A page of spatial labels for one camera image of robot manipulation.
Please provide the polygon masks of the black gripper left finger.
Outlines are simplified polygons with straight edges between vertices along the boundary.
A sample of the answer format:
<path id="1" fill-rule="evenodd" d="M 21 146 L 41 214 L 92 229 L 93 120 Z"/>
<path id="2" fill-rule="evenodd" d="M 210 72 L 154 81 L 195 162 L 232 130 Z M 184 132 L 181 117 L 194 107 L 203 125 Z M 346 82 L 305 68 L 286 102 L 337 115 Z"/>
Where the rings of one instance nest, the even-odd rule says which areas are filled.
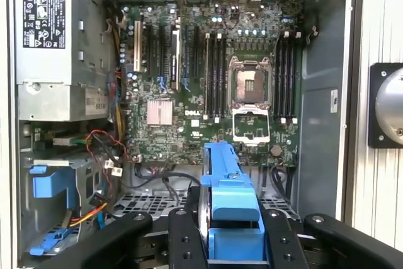
<path id="1" fill-rule="evenodd" d="M 207 268 L 192 214 L 153 220 L 132 212 L 42 262 L 38 268 Z"/>

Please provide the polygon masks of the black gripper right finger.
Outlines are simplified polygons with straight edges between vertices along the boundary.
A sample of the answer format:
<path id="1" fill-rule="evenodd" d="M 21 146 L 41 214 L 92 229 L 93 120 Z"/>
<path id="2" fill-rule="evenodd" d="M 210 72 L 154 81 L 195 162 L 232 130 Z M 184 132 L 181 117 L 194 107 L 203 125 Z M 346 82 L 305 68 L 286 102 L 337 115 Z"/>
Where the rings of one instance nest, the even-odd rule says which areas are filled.
<path id="1" fill-rule="evenodd" d="M 325 214 L 297 234 L 286 216 L 263 213 L 270 268 L 402 268 L 402 252 Z"/>

